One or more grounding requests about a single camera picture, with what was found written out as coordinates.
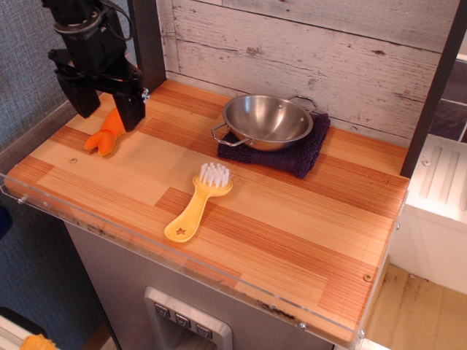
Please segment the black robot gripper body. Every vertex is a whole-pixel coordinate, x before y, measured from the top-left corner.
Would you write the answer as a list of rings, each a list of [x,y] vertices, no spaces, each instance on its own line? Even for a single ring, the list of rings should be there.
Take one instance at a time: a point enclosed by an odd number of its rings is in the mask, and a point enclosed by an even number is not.
[[[94,90],[134,96],[146,102],[149,90],[142,86],[142,73],[125,57],[126,44],[107,23],[54,24],[66,47],[51,50],[60,80]]]

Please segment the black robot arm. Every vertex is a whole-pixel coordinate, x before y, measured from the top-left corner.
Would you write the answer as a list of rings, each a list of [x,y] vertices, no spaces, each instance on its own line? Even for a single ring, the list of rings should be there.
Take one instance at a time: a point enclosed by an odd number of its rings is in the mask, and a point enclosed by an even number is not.
[[[150,97],[142,85],[142,72],[126,58],[127,41],[134,30],[123,33],[119,17],[124,10],[111,1],[43,1],[53,16],[63,49],[51,50],[55,75],[76,112],[90,117],[100,105],[98,94],[113,96],[126,131],[145,116]]]

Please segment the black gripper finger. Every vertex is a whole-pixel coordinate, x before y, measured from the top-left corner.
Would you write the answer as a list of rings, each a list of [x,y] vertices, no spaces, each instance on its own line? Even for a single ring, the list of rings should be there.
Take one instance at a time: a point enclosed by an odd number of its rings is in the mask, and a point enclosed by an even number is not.
[[[62,91],[72,104],[76,112],[84,117],[90,117],[100,106],[96,90],[80,80],[66,79],[58,76]]]
[[[145,118],[145,103],[141,93],[113,95],[125,131],[132,131]]]

